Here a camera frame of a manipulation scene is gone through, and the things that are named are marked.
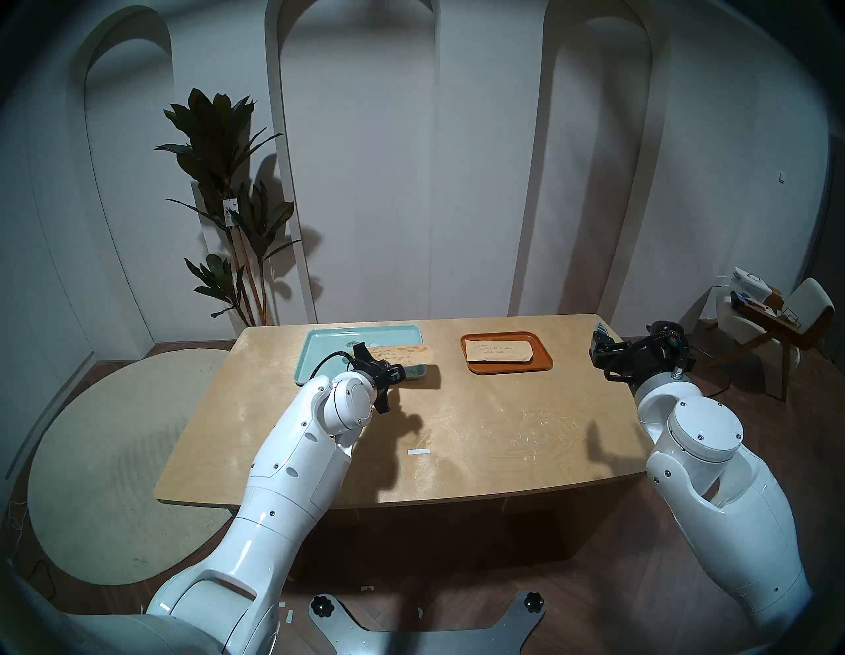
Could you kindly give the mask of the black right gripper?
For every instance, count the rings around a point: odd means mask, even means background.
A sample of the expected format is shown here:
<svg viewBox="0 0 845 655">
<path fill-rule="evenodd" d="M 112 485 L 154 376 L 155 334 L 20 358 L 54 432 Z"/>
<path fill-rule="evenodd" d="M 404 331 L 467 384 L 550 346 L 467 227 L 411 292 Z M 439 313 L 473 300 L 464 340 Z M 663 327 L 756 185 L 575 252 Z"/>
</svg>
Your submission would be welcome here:
<svg viewBox="0 0 845 655">
<path fill-rule="evenodd" d="M 644 384 L 661 373 L 679 380 L 694 368 L 694 356 L 684 328 L 673 321 L 656 321 L 638 341 L 614 341 L 607 327 L 597 322 L 589 355 L 605 379 L 625 384 Z"/>
</svg>

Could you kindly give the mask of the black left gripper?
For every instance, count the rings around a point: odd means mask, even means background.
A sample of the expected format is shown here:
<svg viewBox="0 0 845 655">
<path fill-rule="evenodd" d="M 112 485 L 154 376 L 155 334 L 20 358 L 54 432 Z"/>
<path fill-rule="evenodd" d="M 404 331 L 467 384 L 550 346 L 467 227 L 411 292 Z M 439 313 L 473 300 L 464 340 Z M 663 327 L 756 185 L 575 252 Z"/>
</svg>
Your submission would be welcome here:
<svg viewBox="0 0 845 655">
<path fill-rule="evenodd" d="M 405 381 L 405 369 L 402 364 L 386 359 L 377 360 L 367 349 L 364 342 L 353 344 L 353 355 L 350 360 L 352 370 L 365 374 L 372 381 L 376 392 L 374 409 L 379 414 L 389 412 L 389 387 Z"/>
</svg>

